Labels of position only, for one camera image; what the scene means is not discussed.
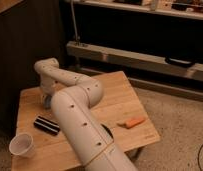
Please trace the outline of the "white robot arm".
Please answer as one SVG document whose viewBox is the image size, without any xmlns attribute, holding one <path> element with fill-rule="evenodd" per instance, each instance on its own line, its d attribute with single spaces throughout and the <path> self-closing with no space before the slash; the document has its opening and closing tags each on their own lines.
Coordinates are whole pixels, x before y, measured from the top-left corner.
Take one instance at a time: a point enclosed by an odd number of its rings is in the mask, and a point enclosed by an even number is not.
<svg viewBox="0 0 203 171">
<path fill-rule="evenodd" d="M 37 61 L 40 88 L 85 171 L 138 171 L 90 109 L 103 97 L 100 81 L 59 68 L 55 58 Z"/>
</svg>

